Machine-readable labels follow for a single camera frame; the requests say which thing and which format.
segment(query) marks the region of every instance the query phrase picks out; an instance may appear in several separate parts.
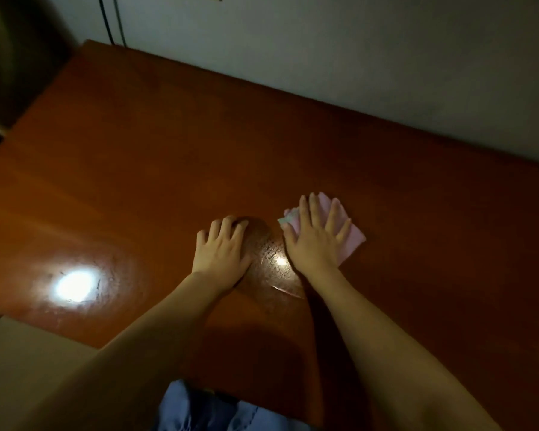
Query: brown table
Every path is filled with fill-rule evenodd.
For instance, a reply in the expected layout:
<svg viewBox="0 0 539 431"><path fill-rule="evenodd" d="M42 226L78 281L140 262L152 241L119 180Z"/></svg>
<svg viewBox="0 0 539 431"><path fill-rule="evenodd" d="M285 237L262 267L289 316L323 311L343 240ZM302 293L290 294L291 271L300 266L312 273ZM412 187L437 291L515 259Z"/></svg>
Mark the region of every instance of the brown table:
<svg viewBox="0 0 539 431"><path fill-rule="evenodd" d="M101 347L189 273L198 230L250 216L258 259L185 375L363 427L331 319L275 263L312 190L368 238L353 284L506 430L539 429L539 165L137 51L86 43L0 145L0 311ZM77 269L93 292L60 299Z"/></svg>

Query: gray wall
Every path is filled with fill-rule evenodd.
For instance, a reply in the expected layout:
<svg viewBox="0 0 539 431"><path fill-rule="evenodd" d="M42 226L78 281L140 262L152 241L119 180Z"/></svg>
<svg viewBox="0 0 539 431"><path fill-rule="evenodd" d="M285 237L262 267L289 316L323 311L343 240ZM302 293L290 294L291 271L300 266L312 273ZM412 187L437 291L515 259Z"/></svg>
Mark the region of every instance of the gray wall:
<svg viewBox="0 0 539 431"><path fill-rule="evenodd" d="M43 1L109 43L98 0ZM539 0L118 1L131 48L539 160Z"/></svg>

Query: beige tile floor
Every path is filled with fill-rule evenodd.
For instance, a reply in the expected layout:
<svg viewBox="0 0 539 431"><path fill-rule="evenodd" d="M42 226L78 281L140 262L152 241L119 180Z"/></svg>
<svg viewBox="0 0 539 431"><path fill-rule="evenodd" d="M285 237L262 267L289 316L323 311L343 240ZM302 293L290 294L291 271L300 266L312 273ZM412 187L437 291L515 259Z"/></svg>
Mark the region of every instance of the beige tile floor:
<svg viewBox="0 0 539 431"><path fill-rule="evenodd" d="M0 319L0 431L11 430L95 350L7 317Z"/></svg>

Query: person's left arm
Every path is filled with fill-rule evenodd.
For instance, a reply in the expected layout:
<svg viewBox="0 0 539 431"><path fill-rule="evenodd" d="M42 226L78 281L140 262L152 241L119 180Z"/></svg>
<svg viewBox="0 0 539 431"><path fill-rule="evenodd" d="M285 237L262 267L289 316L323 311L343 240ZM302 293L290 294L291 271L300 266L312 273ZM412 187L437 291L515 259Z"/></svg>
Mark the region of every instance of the person's left arm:
<svg viewBox="0 0 539 431"><path fill-rule="evenodd" d="M244 275L247 222L233 217L198 233L192 273L46 398L18 431L149 429L193 333Z"/></svg>

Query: person's left hand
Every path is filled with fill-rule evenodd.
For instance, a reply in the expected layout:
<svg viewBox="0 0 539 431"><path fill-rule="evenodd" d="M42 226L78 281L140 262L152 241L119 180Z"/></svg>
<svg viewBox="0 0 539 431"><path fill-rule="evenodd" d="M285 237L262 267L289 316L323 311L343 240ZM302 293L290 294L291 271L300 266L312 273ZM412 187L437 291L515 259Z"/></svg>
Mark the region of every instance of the person's left hand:
<svg viewBox="0 0 539 431"><path fill-rule="evenodd" d="M211 223L210 232L198 233L192 273L205 275L220 292L230 290L252 262L250 254L241 256L241 242L248 221L241 221L231 232L233 216Z"/></svg>

